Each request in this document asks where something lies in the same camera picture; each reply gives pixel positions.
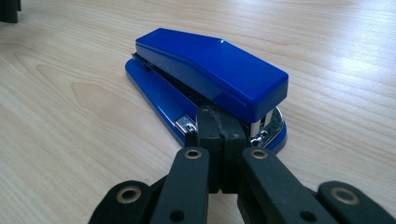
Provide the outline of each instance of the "stapler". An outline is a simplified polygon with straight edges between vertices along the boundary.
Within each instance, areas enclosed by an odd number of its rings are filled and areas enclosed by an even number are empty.
[[[160,28],[136,39],[125,67],[182,144],[199,128],[203,105],[238,118],[254,147],[278,152],[286,143],[276,106],[287,96],[288,74],[223,39]]]

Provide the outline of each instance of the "black object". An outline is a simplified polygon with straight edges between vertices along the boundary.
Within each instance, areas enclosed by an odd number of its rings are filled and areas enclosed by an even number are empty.
[[[304,187],[267,149],[252,147],[239,120],[214,106],[197,112],[169,175],[152,186],[117,185],[90,224],[206,223],[207,194],[238,194],[245,223],[396,223],[358,189],[333,181],[318,193]]]
[[[0,21],[17,23],[18,11],[21,11],[21,0],[0,1]]]

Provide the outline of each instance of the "screw hole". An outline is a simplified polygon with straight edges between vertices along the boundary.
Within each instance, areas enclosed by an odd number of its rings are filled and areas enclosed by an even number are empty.
[[[136,195],[136,191],[134,190],[126,190],[125,192],[122,193],[122,198],[124,199],[131,199]]]
[[[170,219],[173,222],[181,222],[184,219],[184,213],[180,210],[173,211],[170,215]]]
[[[188,159],[198,159],[200,158],[202,153],[198,150],[192,149],[188,150],[186,153],[184,153],[184,156],[186,156]]]
[[[300,217],[307,222],[316,222],[317,221],[317,217],[315,216],[315,214],[313,214],[311,212],[307,212],[307,211],[301,212]]]
[[[137,186],[128,186],[123,188],[117,194],[117,201],[119,203],[134,203],[142,194],[142,191]]]
[[[336,200],[340,201],[341,203],[356,205],[360,202],[358,196],[349,189],[334,187],[331,189],[331,194]]]
[[[251,156],[256,159],[265,159],[268,157],[268,154],[261,149],[255,149],[255,150],[251,151]]]

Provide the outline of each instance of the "chrome metal part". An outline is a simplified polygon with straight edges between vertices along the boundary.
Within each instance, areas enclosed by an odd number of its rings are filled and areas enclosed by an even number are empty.
[[[256,136],[262,125],[262,120],[259,119],[257,122],[250,124],[250,137]]]
[[[181,117],[175,122],[176,127],[179,131],[181,131],[184,135],[186,133],[196,133],[197,128],[195,122],[187,115]]]
[[[282,130],[284,121],[279,109],[275,107],[262,119],[260,129],[255,136],[250,137],[254,147],[266,147]]]

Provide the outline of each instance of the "wooden surface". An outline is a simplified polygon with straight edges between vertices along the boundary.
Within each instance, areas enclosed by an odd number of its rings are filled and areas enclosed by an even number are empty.
[[[20,23],[0,23],[1,223],[87,223],[116,184],[167,174],[180,145],[124,71],[158,27],[289,73],[278,157],[309,188],[344,181],[396,217],[393,1],[22,0]],[[242,223],[233,195],[209,203],[208,223]]]

